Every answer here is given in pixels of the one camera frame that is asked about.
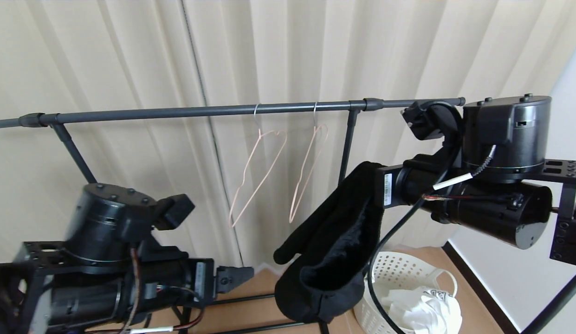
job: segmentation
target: basket handle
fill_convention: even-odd
[[[434,284],[435,287],[438,287],[438,283],[436,282],[436,279],[442,273],[446,273],[451,277],[451,281],[453,281],[453,293],[451,295],[453,297],[456,296],[457,295],[457,279],[455,279],[455,277],[453,276],[453,274],[451,274],[450,271],[445,270],[445,269],[436,268],[436,269],[434,269],[434,271],[432,271],[432,273],[430,273],[430,275],[428,275],[426,277],[426,281],[431,282]]]

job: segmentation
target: clothes rack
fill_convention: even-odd
[[[317,112],[324,111],[338,111],[347,110],[348,122],[345,131],[345,141],[343,143],[343,155],[341,158],[339,179],[338,183],[345,178],[345,173],[348,167],[349,152],[354,137],[354,129],[356,127],[356,120],[360,112],[370,112],[384,108],[406,108],[413,104],[415,101],[425,102],[432,100],[446,101],[449,104],[462,106],[465,104],[463,97],[451,99],[426,99],[426,100],[382,100],[375,98],[367,98],[355,101],[341,101],[341,102],[305,102],[305,103],[276,103],[276,104],[259,104],[257,108],[258,114],[281,114],[285,112],[312,112],[316,104]],[[255,108],[255,104],[244,104],[237,106],[207,106],[207,107],[192,107],[192,108],[162,108],[162,109],[136,109],[136,110],[107,110],[107,111],[92,111],[92,112],[75,112],[70,114],[27,114],[19,118],[11,118],[7,120],[0,120],[0,128],[12,127],[52,127],[56,135],[65,145],[65,148],[73,158],[73,161],[78,166],[78,169],[87,180],[88,183],[97,183],[96,178],[84,160],[84,157],[75,146],[73,139],[65,124],[67,123],[84,123],[84,122],[99,122],[99,121],[124,121],[124,120],[152,120],[158,118],[184,118],[184,117],[204,117],[204,116],[231,116],[231,115],[249,115]],[[234,298],[230,300],[216,301],[213,305],[230,304],[235,302],[247,302],[251,300],[260,300],[265,298],[274,298],[274,294],[255,295],[243,298]],[[183,307],[182,312],[176,307],[173,311],[177,315],[181,323],[187,323],[190,319],[191,309]],[[304,323],[300,322],[286,322],[277,325],[260,326],[253,328],[244,328],[239,330],[230,330],[227,332],[219,332],[215,334],[246,334],[254,332],[263,332],[266,330],[287,328],[292,326],[300,326]],[[329,328],[326,323],[319,322],[319,331],[321,334],[329,334]],[[187,334],[188,330],[179,330],[179,334]]]

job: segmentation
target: hanger hook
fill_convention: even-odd
[[[317,127],[317,103],[319,102],[315,102],[315,107],[313,107],[313,122],[315,127]]]
[[[254,106],[254,111],[252,112],[252,117],[254,118],[254,122],[257,123],[257,127],[259,128],[259,131],[261,131],[261,124],[257,120],[257,108],[258,107],[259,107],[259,103],[257,103],[256,106]]]

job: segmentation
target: robotic arm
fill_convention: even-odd
[[[377,169],[375,205],[385,209],[412,207],[379,243],[375,256],[419,209],[431,212],[436,222],[468,226],[519,249],[531,247],[542,235],[550,212],[557,212],[550,257],[576,265],[576,161],[546,159],[550,102],[548,96],[533,95],[488,98],[467,104],[462,117],[441,100],[416,101],[402,110],[417,139],[444,137],[443,147],[433,155],[418,154],[402,165]],[[319,106],[319,110],[350,108],[360,112],[395,105],[364,99]],[[249,106],[210,108],[216,115],[251,110]],[[310,111],[303,103],[270,104],[262,110],[275,112],[279,108]],[[147,112],[150,110],[141,118],[154,118]],[[189,114],[206,116],[205,108],[157,115]],[[29,114],[1,120],[0,127],[55,125],[65,131],[63,123],[67,120],[139,117],[118,111],[66,116]],[[91,176],[85,167],[84,175]],[[524,180],[561,183],[559,207],[551,206],[549,188]],[[83,332],[114,321],[138,323],[148,313],[166,307],[203,308],[216,294],[252,277],[252,268],[220,267],[214,273],[211,258],[190,258],[177,247],[159,245],[152,237],[152,228],[173,230],[188,216],[194,205],[186,195],[156,201],[130,188],[89,182],[74,211],[66,241],[24,243],[14,262],[0,264],[0,334]],[[370,275],[368,280],[379,311],[400,333],[378,304]],[[525,333],[538,332],[575,292],[576,277]]]

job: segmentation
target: black garment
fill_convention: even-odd
[[[329,323],[364,295],[364,268],[379,242],[384,209],[375,206],[374,175],[383,165],[363,162],[273,254],[286,264],[275,301],[294,321]]]

